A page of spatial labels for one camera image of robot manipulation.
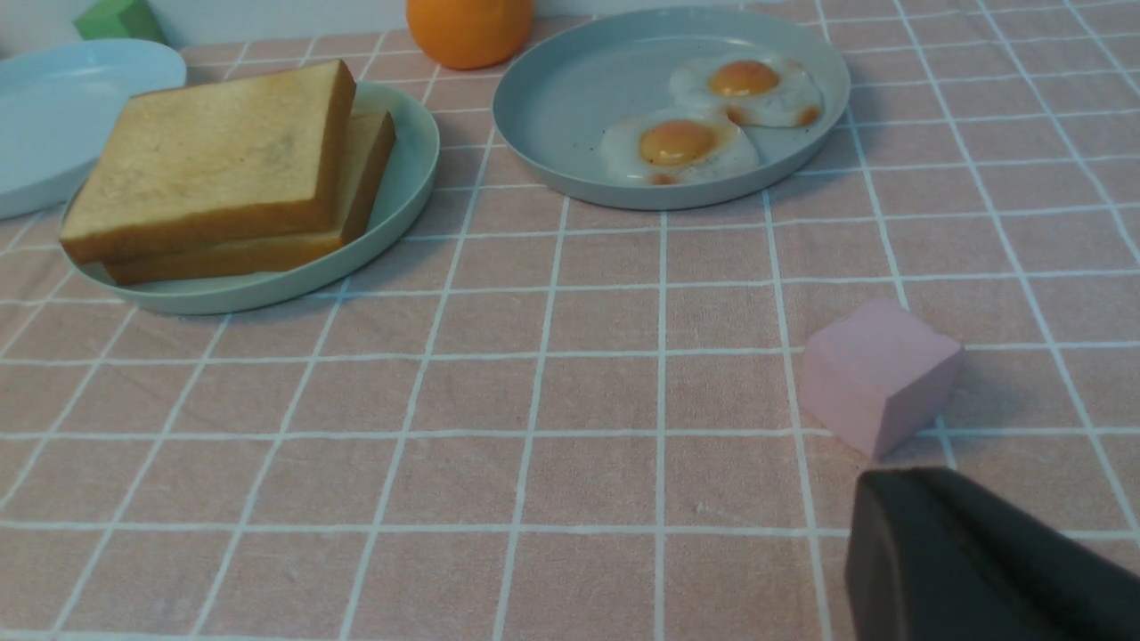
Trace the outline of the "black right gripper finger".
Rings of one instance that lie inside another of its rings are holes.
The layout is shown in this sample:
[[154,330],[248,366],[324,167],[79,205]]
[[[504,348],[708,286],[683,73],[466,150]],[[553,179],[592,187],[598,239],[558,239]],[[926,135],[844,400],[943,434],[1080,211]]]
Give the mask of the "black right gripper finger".
[[860,640],[1135,640],[1135,573],[946,466],[860,474],[844,584]]

